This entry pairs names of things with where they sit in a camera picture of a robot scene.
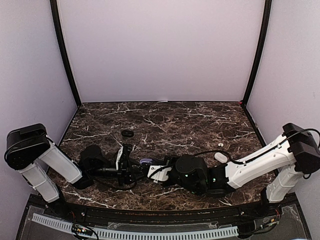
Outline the black earbud charging case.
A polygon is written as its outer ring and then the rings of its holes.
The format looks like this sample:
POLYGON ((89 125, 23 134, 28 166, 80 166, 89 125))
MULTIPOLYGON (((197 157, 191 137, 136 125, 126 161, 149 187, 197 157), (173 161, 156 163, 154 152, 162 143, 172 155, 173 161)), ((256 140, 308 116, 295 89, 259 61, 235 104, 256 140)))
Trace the black earbud charging case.
POLYGON ((121 131, 121 135, 125 138, 132 138, 134 136, 134 132, 132 130, 124 129, 121 131))

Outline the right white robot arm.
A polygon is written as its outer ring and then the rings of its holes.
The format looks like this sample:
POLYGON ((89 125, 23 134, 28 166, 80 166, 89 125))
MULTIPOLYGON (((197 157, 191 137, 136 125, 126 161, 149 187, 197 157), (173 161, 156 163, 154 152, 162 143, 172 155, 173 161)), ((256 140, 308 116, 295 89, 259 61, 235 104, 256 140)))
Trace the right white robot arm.
POLYGON ((320 169, 320 145, 313 137, 314 129, 303 129, 293 123, 282 128, 283 133, 260 150, 216 167, 208 167, 202 157, 184 154, 173 164, 169 180, 195 195, 223 198, 248 182, 280 169, 262 191, 262 201, 255 205, 255 213, 266 217, 303 176, 320 169))

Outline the white charging case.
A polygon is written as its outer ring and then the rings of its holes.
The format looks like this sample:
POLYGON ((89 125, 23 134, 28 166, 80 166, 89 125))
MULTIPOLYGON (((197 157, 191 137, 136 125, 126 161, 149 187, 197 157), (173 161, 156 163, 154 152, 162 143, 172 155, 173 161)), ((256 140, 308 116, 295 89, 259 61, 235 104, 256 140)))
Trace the white charging case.
POLYGON ((214 159, 219 161, 220 163, 224 164, 228 162, 228 157, 220 152, 216 152, 214 154, 214 159))

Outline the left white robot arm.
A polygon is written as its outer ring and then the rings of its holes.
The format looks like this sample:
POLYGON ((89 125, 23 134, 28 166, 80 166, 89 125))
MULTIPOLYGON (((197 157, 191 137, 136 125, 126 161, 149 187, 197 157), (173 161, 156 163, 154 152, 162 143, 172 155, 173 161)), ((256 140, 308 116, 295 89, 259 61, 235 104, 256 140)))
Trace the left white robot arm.
POLYGON ((4 160, 51 205, 58 217, 67 218, 70 206, 39 163, 44 162, 78 190, 92 186, 97 177, 117 178, 120 186, 128 186, 135 183, 130 151, 130 145, 123 144, 114 160, 109 160, 98 145, 90 145, 80 153, 80 161, 75 162, 48 136, 46 127, 37 123, 8 133, 4 160))

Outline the purple charging case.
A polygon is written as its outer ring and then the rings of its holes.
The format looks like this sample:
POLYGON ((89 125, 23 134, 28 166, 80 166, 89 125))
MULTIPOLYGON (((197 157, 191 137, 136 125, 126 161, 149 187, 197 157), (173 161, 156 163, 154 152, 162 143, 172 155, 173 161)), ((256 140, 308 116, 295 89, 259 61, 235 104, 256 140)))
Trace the purple charging case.
POLYGON ((140 165, 150 166, 153 163, 154 163, 154 160, 152 158, 142 158, 139 160, 140 165))

